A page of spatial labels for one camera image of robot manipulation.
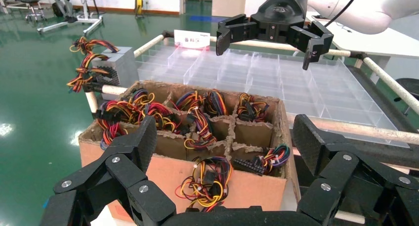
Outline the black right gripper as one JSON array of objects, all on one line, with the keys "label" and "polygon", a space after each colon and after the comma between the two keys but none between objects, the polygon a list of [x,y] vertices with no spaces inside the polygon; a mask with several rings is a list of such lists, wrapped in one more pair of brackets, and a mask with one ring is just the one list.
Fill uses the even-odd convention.
[{"label": "black right gripper", "polygon": [[302,68],[318,62],[329,52],[334,35],[319,21],[303,28],[308,0],[266,0],[250,16],[239,14],[218,23],[216,55],[221,56],[231,43],[258,39],[286,41],[304,52]]}]

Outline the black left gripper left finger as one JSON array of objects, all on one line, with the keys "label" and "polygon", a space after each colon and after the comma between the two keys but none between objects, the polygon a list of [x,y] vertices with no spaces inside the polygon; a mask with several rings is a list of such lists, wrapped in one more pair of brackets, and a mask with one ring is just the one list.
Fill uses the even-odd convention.
[{"label": "black left gripper left finger", "polygon": [[156,121],[146,116],[136,131],[114,138],[97,160],[54,186],[40,224],[88,226],[118,201],[135,224],[163,225],[175,215],[176,206],[146,176],[156,145]]}]

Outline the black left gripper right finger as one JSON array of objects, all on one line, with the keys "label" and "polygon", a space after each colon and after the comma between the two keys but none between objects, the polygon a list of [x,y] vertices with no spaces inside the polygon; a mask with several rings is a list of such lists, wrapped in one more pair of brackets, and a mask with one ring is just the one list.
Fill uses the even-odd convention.
[{"label": "black left gripper right finger", "polygon": [[328,225],[345,199],[356,201],[383,226],[419,223],[419,183],[360,152],[339,134],[317,128],[304,114],[293,122],[293,141],[315,180],[297,211]]}]

